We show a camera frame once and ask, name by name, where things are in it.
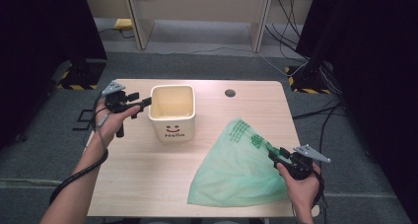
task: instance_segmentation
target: black backdrop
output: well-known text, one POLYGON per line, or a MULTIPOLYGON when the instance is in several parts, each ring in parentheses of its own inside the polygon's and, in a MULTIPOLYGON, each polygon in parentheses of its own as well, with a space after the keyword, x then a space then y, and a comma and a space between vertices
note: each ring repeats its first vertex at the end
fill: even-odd
POLYGON ((64 61, 106 59, 86 0, 0 0, 0 149, 24 131, 64 61))
POLYGON ((316 50, 332 63, 354 125, 418 223, 418 2, 313 0, 297 51, 316 50), (348 9, 338 9, 341 1, 348 9))

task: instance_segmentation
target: white bin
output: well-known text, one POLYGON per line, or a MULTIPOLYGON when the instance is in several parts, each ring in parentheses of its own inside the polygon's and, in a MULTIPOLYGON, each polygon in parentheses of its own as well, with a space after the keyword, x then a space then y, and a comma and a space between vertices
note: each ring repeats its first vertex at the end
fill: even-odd
POLYGON ((194 88, 189 85, 159 85, 151 91, 148 116, 158 138, 165 143, 193 139, 196 117, 194 88))

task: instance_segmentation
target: person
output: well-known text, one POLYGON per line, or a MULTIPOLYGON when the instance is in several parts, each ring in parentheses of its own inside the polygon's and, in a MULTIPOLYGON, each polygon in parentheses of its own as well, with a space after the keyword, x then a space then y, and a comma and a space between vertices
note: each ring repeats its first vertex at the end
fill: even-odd
MULTIPOLYGON (((99 100, 96 108, 96 124, 103 122, 105 117, 106 120, 102 126, 96 128, 96 132, 72 174, 76 174, 96 163, 104 155, 105 149, 107 149, 123 121, 138 113, 139 110, 140 107, 136 106, 125 112, 111 113, 105 108, 105 100, 99 100)), ((313 165, 313 168, 320 172, 316 164, 313 165)), ((100 167, 97 167, 63 189, 45 211, 40 223, 84 223, 89 211, 99 169, 100 167)), ((278 164, 277 169, 285 179, 289 199, 295 207, 299 221, 307 224, 314 223, 311 209, 319 186, 315 176, 311 175, 303 181, 295 181, 283 165, 278 164)))
MULTIPOLYGON (((105 108, 105 100, 99 100, 96 110, 96 124, 99 124, 105 116, 107 116, 107 119, 103 126, 96 128, 96 132, 76 165, 73 174, 96 163, 104 155, 105 149, 123 121, 138 113, 139 109, 139 106, 135 106, 125 112, 110 113, 105 108)), ((100 167, 92 170, 63 189, 43 214, 40 223, 84 223, 89 211, 99 169, 100 167)))
MULTIPOLYGON (((306 179, 294 180, 288 170, 280 163, 277 164, 280 175, 286 182, 289 200, 292 202, 296 217, 300 223, 312 224, 314 218, 312 216, 312 207, 314 198, 319 190, 319 181, 314 174, 310 174, 306 179)), ((313 163, 313 169, 320 174, 320 167, 313 163)))

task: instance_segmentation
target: plastic bag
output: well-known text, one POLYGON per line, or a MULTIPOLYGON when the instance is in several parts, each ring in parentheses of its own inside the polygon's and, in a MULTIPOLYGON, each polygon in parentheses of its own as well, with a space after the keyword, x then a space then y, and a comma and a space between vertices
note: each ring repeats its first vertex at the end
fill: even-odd
POLYGON ((267 147, 277 151, 240 118, 231 121, 198 169, 187 203, 239 207, 286 198, 285 181, 267 147))

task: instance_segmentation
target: table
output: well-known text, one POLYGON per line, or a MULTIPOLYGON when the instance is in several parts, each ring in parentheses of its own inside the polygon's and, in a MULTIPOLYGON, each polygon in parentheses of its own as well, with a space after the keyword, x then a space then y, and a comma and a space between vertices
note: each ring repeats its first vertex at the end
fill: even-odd
POLYGON ((240 116, 274 146, 292 149, 299 139, 279 82, 118 79, 126 93, 148 98, 157 85, 195 89, 196 134, 182 144, 163 144, 154 133, 148 108, 124 122, 102 164, 89 216, 119 217, 279 217, 293 216, 288 200, 251 207, 187 204, 189 186, 224 127, 240 116), (234 90, 232 98, 226 90, 234 90))

